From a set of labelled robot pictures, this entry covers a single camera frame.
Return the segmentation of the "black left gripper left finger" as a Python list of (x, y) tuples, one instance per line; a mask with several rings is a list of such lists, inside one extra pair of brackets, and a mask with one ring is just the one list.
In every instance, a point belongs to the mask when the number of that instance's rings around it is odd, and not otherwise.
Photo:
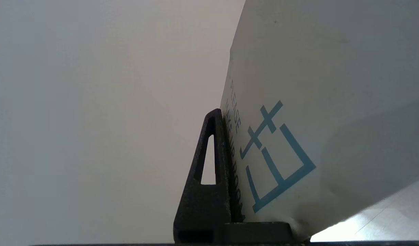
[[(215, 184), (202, 184), (210, 136), (214, 137)], [(244, 221), (220, 109), (206, 114), (192, 165), (173, 222), (175, 243), (224, 243), (225, 225)]]

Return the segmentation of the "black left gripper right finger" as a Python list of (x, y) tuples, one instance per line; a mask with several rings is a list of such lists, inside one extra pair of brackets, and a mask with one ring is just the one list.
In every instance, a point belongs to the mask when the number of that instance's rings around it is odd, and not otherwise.
[(277, 244), (294, 240), (291, 226), (285, 222), (226, 224), (226, 242), (229, 244)]

